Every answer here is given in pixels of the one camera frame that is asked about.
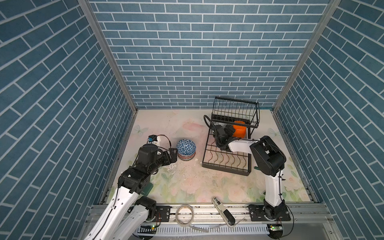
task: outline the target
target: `blue brick wall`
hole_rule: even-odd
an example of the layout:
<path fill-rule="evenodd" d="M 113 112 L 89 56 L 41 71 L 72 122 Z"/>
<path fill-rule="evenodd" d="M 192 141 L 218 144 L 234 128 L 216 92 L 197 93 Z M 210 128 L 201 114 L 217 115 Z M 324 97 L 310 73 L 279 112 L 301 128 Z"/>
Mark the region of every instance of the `blue brick wall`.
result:
<path fill-rule="evenodd" d="M 139 108 L 271 108 L 328 0 L 91 0 Z"/>
<path fill-rule="evenodd" d="M 342 0 L 277 111 L 344 239 L 383 239 L 383 13 Z"/>
<path fill-rule="evenodd" d="M 0 239 L 77 239 L 131 114 L 76 0 L 0 1 Z"/>

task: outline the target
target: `floral tabletop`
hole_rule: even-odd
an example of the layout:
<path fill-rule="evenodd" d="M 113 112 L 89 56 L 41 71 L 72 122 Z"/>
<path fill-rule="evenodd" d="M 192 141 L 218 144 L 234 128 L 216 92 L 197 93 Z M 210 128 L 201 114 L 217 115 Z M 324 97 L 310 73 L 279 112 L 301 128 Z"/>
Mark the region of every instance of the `floral tabletop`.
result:
<path fill-rule="evenodd" d="M 132 165 L 139 148 L 146 143 L 149 135 L 164 134 L 172 146 L 181 139 L 190 139 L 196 144 L 196 155 L 190 161 L 178 160 L 164 166 L 151 177 L 153 189 L 148 197 L 158 203 L 198 203 L 211 202 L 218 197 L 223 202 L 262 202 L 265 192 L 264 175 L 254 169 L 249 176 L 207 169 L 201 166 L 208 127 L 203 115 L 210 116 L 212 110 L 139 110 L 129 137 L 125 152 L 112 187 L 114 192 L 120 174 Z M 268 135 L 287 157 L 283 170 L 283 196 L 288 202 L 309 201 L 296 167 L 281 138 L 277 125 L 269 110 L 260 110 L 260 124 L 252 138 Z M 161 146 L 168 148 L 168 141 Z"/>

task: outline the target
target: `black dish rack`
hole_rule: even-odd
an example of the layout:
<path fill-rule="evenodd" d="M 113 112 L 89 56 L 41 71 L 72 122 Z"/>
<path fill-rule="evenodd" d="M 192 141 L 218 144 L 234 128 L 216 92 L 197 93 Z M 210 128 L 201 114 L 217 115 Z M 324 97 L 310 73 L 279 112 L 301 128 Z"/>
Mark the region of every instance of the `black dish rack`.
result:
<path fill-rule="evenodd" d="M 234 124 L 235 121 L 243 121 L 246 138 L 250 138 L 254 129 L 259 126 L 259 103 L 246 100 L 215 97 L 211 120 L 225 124 Z M 216 146 L 212 131 L 208 131 L 207 143 L 203 156 L 202 166 L 214 170 L 230 172 L 248 176 L 252 170 L 252 158 L 244 152 L 222 151 Z"/>

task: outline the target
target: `orange cup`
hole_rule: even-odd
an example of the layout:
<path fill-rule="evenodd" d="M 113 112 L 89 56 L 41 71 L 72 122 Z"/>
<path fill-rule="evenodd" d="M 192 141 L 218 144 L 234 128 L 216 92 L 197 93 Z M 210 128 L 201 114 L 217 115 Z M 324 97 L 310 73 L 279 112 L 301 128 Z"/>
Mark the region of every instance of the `orange cup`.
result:
<path fill-rule="evenodd" d="M 245 124 L 245 122 L 243 121 L 235 121 L 235 123 Z M 235 129 L 235 133 L 233 134 L 233 137 L 241 137 L 241 138 L 245 137 L 245 130 L 247 129 L 246 127 L 234 125 L 233 128 Z"/>

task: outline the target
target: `wire basket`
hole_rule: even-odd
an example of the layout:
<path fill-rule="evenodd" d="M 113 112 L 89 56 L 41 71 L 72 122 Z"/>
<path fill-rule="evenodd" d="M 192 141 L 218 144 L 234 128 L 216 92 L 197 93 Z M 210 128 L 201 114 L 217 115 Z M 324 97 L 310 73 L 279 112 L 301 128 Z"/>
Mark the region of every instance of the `wire basket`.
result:
<path fill-rule="evenodd" d="M 246 137 L 251 135 L 247 128 Z M 202 166 L 214 170 L 248 176 L 251 173 L 251 155 L 245 152 L 222 151 L 216 146 L 212 130 L 209 129 Z"/>
<path fill-rule="evenodd" d="M 211 120 L 226 124 L 233 124 L 234 121 L 243 121 L 245 124 L 236 123 L 236 125 L 253 128 L 253 132 L 259 126 L 259 116 L 260 108 L 258 102 L 215 97 Z"/>

